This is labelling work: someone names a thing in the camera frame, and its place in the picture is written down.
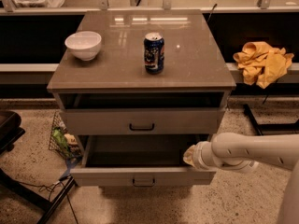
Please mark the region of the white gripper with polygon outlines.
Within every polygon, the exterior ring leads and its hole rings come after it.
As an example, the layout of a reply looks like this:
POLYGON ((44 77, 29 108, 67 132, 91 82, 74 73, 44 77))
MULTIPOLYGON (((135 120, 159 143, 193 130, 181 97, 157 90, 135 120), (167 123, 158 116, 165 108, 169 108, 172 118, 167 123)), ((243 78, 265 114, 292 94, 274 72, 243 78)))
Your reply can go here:
POLYGON ((208 141, 198 142, 190 146, 183 155, 183 160, 197 169, 211 170, 216 168, 214 153, 211 143, 208 141))

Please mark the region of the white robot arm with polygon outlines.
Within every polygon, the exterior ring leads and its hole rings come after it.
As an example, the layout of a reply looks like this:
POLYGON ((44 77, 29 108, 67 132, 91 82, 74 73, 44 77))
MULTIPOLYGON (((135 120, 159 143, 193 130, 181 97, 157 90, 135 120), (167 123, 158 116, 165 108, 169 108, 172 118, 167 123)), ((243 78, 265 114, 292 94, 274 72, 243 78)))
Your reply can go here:
POLYGON ((190 146, 183 160, 198 170, 216 168, 250 173, 259 162, 291 170, 277 224, 299 221, 299 134, 245 136, 215 134, 210 141, 190 146))

